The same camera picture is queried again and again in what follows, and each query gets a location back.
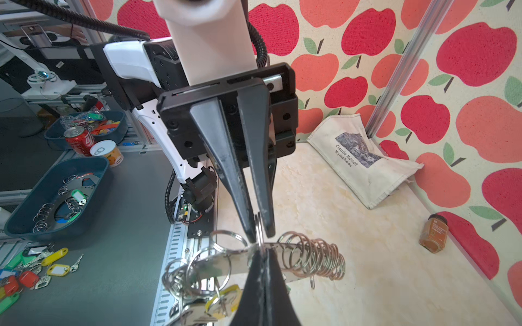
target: yellow key tag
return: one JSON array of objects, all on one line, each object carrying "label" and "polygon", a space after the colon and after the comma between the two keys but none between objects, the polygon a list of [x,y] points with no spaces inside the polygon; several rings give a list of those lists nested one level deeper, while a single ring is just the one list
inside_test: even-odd
[{"label": "yellow key tag", "polygon": [[242,293],[237,284],[227,287],[223,291],[219,291],[221,300],[217,295],[209,300],[205,305],[207,313],[216,319],[225,318],[229,313],[238,309]]},{"label": "yellow key tag", "polygon": [[68,252],[69,252],[69,249],[67,249],[67,248],[62,248],[62,249],[58,250],[57,252],[53,253],[49,257],[46,257],[44,260],[42,260],[42,266],[49,266],[56,260],[65,256]]},{"label": "yellow key tag", "polygon": [[47,275],[50,276],[65,276],[69,273],[70,266],[54,264],[47,270]]}]

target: robotic arm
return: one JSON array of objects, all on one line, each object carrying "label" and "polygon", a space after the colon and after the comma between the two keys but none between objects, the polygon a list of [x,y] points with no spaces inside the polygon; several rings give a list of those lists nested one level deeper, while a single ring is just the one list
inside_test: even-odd
[{"label": "robotic arm", "polygon": [[[295,150],[295,74],[287,64],[265,67],[266,47],[246,20],[246,2],[153,1],[172,38],[97,44],[91,46],[93,55],[114,98],[157,139],[183,196],[205,211],[213,204],[217,174],[247,238],[262,243],[262,229],[269,238],[276,232],[272,186],[277,158]],[[204,166],[207,159],[215,173]],[[243,174],[248,166],[256,214]],[[234,326],[246,324],[300,325],[275,253],[263,246],[232,320]]]}]

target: wall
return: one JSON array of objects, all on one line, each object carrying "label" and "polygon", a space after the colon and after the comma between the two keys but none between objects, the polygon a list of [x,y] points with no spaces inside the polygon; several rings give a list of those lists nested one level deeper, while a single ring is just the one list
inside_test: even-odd
[{"label": "wall", "polygon": [[394,132],[376,140],[424,163],[412,188],[522,321],[522,3],[453,6],[421,56],[427,82],[398,96]]},{"label": "wall", "polygon": [[[429,0],[250,0],[271,63],[296,71],[298,139],[329,114],[364,124]],[[167,36],[143,0],[91,0],[99,18]],[[522,2],[455,0],[376,134],[424,163],[412,188],[522,320]]]}]

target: marble tabletop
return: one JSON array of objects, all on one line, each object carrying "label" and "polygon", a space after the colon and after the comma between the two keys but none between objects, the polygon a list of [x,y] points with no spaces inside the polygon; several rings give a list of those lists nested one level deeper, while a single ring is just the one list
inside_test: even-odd
[{"label": "marble tabletop", "polygon": [[[250,170],[244,171],[256,211]],[[222,185],[218,191],[218,229],[244,236],[230,195]],[[368,210],[312,146],[299,143],[278,160],[273,198],[276,236],[322,238],[346,260],[340,281],[316,276],[314,290],[308,280],[289,283],[303,326],[518,325],[451,239],[437,254],[419,245],[430,214],[406,184]],[[230,247],[233,241],[218,238]],[[233,281],[243,287],[245,279]]]}]

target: canned food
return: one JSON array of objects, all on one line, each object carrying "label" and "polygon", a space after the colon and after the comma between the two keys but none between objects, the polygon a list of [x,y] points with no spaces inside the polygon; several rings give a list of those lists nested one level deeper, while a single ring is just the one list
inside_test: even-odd
[{"label": "canned food", "polygon": [[92,156],[104,156],[109,160],[111,167],[115,167],[123,161],[123,155],[112,140],[103,140],[91,148]]}]

